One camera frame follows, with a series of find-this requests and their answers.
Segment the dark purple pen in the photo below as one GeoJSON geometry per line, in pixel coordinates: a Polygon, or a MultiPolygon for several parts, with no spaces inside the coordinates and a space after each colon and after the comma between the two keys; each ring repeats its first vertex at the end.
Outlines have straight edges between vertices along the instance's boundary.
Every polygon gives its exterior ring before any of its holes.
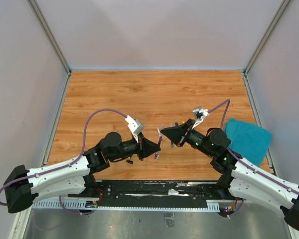
{"type": "Polygon", "coordinates": [[[158,157],[159,157],[159,151],[160,151],[160,145],[161,145],[161,142],[162,142],[162,135],[159,136],[159,141],[158,141],[158,151],[155,153],[154,155],[154,159],[157,160],[158,157]]]}

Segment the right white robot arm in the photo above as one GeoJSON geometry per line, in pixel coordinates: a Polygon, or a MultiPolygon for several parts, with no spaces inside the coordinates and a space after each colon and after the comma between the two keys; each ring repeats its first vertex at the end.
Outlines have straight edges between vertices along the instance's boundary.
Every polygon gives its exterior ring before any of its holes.
{"type": "Polygon", "coordinates": [[[281,179],[250,162],[229,148],[230,139],[221,128],[210,128],[206,135],[195,130],[196,123],[189,119],[160,132],[173,144],[192,148],[211,157],[211,165],[221,173],[216,194],[221,199],[231,195],[266,207],[295,230],[299,231],[299,185],[281,179]]]}

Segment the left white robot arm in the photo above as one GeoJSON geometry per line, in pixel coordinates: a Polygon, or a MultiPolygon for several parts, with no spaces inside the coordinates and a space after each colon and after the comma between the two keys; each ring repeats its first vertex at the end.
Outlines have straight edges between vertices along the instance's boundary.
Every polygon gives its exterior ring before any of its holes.
{"type": "Polygon", "coordinates": [[[75,158],[47,167],[14,168],[4,182],[7,210],[14,214],[28,209],[33,203],[58,196],[92,197],[101,192],[94,174],[136,155],[140,160],[160,151],[160,145],[144,137],[122,141],[117,132],[108,133],[96,146],[75,158]]]}

